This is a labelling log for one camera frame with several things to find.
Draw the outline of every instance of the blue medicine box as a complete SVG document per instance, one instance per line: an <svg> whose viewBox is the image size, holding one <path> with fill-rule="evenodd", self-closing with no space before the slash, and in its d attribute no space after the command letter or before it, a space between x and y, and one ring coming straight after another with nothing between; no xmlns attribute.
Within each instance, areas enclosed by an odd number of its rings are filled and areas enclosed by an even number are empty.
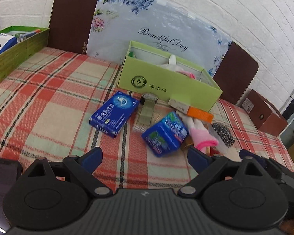
<svg viewBox="0 0 294 235"><path fill-rule="evenodd" d="M115 138L140 101L116 92L89 119L89 124Z"/></svg>
<svg viewBox="0 0 294 235"><path fill-rule="evenodd" d="M170 112L160 122L142 134L142 138L157 157L176 151L188 134L187 128L175 112Z"/></svg>

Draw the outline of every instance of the glove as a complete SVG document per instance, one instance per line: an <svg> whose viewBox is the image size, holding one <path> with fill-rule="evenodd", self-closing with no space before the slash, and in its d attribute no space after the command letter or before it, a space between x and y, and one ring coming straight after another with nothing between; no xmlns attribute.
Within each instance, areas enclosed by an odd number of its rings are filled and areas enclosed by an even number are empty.
<svg viewBox="0 0 294 235"><path fill-rule="evenodd" d="M203 123L196 119L191 118L179 111L177 115L182 119L185 126L188 128L189 135L193 139L194 146L199 151L206 153L206 147L215 147L219 144L218 140L211 136L208 130L204 127Z"/></svg>

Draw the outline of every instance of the silver screw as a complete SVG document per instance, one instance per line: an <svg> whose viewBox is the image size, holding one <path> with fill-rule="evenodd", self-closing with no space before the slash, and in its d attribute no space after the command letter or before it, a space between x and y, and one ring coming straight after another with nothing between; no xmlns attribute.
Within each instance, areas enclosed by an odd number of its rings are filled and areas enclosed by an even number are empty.
<svg viewBox="0 0 294 235"><path fill-rule="evenodd" d="M180 189L183 194L194 194L196 193L196 189L192 186L184 186Z"/></svg>
<svg viewBox="0 0 294 235"><path fill-rule="evenodd" d="M110 189L107 187L98 187L95 189L95 193L98 195L106 195L110 192Z"/></svg>

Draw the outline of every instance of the table top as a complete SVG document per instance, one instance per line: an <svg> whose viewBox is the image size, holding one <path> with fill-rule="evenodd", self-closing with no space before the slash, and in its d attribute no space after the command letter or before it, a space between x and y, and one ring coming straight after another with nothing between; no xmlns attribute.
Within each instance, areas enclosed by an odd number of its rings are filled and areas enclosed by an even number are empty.
<svg viewBox="0 0 294 235"><path fill-rule="evenodd" d="M141 134L132 130L135 114L116 139L89 125L90 116L116 91L140 98L117 88L120 74L115 63L53 48L32 56L0 83L0 157L19 160L26 169L37 157L60 161L99 146L103 162L94 175L114 191L183 186L197 175L187 153L154 156ZM172 110L163 102L155 109ZM281 140L257 131L244 110L219 100L211 112L235 138L227 157L240 160L238 151L244 148L294 171Z"/></svg>

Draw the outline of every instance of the white brick wall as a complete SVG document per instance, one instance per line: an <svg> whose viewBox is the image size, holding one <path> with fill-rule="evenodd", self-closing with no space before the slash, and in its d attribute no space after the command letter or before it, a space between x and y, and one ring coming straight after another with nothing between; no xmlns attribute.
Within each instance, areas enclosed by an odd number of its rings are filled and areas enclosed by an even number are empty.
<svg viewBox="0 0 294 235"><path fill-rule="evenodd" d="M228 33L259 64L249 86L284 110L294 96L294 0L170 0ZM48 26L53 0L0 0L0 29Z"/></svg>

